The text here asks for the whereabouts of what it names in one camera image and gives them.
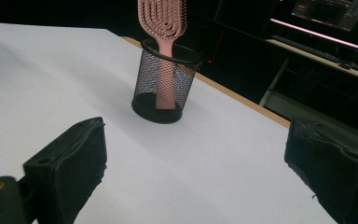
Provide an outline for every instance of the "computer screen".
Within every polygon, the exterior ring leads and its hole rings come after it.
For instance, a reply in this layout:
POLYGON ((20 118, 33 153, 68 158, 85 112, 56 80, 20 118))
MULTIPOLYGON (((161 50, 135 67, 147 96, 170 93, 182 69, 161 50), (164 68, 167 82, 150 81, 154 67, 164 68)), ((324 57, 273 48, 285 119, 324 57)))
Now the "computer screen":
POLYGON ((271 21, 358 49, 358 0, 280 0, 271 21))

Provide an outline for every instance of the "black mesh cup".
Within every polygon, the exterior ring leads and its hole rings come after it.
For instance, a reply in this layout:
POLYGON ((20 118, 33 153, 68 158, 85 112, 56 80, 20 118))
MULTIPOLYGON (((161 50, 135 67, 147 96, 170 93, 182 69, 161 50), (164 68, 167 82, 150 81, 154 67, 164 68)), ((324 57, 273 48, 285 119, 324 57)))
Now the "black mesh cup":
POLYGON ((201 58, 197 52, 177 44, 173 44, 172 57, 158 53, 153 39, 141 44, 143 52, 132 109, 144 119, 174 123, 182 117, 201 58))

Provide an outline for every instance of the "pink light strip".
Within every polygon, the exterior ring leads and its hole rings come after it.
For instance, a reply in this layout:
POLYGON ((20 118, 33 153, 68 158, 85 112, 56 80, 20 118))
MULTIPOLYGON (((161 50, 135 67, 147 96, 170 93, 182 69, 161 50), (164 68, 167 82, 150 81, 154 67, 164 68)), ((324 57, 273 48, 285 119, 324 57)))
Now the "pink light strip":
POLYGON ((344 45, 347 45, 347 46, 350 46, 350 47, 353 47, 353 48, 356 48, 358 49, 358 45, 354 45, 352 43, 349 43, 349 42, 345 42, 343 40, 339 40, 339 39, 335 39, 331 36, 328 36, 328 35, 322 35, 322 34, 319 34, 319 33, 316 33, 316 32, 313 32, 311 30, 307 30, 307 29, 304 29, 304 28, 301 28, 301 27, 298 27, 298 26, 294 26, 292 24, 289 24, 289 23, 286 23, 286 22, 283 22, 283 21, 277 21, 275 19, 271 19, 271 21, 273 22, 276 22, 276 23, 279 23, 279 24, 282 24, 282 25, 285 25, 285 26, 288 26, 288 27, 291 27, 291 28, 294 28, 294 29, 297 29, 299 31, 302 31, 302 32, 305 32, 305 33, 308 33, 308 34, 311 34, 311 35, 317 35, 319 37, 322 37, 322 38, 325 38, 325 39, 329 39, 329 40, 332 40, 332 41, 335 41, 335 42, 338 42, 340 44, 344 44, 344 45))

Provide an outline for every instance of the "white table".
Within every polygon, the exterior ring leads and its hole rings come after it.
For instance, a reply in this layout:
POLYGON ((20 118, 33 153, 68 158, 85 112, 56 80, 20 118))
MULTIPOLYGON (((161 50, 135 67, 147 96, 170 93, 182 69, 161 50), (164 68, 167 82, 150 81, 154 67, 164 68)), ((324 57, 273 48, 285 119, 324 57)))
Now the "white table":
POLYGON ((287 128, 195 79, 182 119, 131 109, 141 50, 106 30, 0 24, 0 175, 103 117, 107 170, 76 223, 334 223, 283 161, 287 128))

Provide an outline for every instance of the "mesh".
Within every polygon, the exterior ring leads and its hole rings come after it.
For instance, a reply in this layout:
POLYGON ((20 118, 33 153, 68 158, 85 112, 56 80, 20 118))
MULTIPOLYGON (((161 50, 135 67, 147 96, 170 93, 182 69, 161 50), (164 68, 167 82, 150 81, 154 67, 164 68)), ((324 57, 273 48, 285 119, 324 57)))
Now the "mesh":
POLYGON ((154 40, 145 40, 142 45, 132 107, 146 119, 175 122, 182 116, 200 56, 191 49, 173 45, 169 58, 158 53, 154 40))

